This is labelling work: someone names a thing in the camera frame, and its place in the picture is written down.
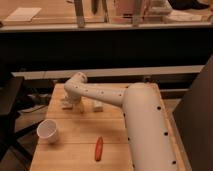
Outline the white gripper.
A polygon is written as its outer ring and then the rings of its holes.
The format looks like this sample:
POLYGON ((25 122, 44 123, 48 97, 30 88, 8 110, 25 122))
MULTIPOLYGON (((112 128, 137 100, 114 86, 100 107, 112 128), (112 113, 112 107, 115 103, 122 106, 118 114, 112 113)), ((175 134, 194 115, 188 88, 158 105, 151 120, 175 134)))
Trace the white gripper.
POLYGON ((77 104, 78 110, 80 113, 84 113, 84 104, 81 101, 81 96, 75 92, 68 92, 67 96, 61 99, 63 105, 67 105, 68 101, 72 104, 77 104))

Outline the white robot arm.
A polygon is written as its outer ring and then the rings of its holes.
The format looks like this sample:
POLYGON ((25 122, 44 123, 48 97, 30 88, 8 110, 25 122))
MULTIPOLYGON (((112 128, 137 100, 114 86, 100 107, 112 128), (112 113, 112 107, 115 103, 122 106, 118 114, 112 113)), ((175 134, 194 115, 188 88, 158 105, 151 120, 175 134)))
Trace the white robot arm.
POLYGON ((71 104, 87 97, 122 108, 134 171, 178 171, 161 101, 150 84, 95 86, 78 72, 65 82, 64 90, 71 104))

